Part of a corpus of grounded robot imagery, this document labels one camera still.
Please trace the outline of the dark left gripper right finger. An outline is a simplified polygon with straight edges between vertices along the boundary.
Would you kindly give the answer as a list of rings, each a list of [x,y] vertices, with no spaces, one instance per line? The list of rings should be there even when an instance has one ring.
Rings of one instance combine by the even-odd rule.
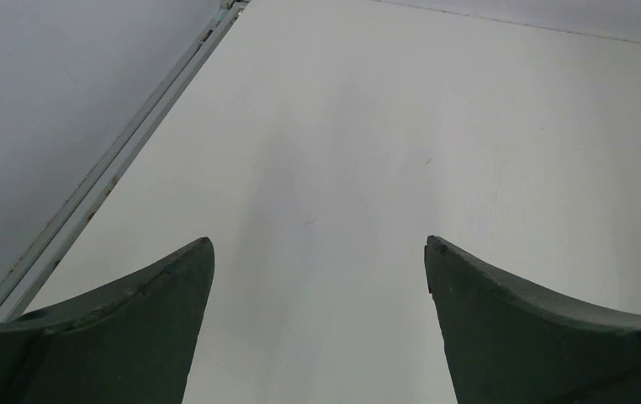
[[[428,289],[460,403],[641,403],[641,316],[560,294],[442,239]]]

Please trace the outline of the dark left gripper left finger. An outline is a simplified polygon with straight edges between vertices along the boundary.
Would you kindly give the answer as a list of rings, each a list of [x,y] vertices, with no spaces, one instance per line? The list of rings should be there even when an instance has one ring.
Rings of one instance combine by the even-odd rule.
[[[0,322],[0,403],[179,403],[215,273],[201,237],[157,262]]]

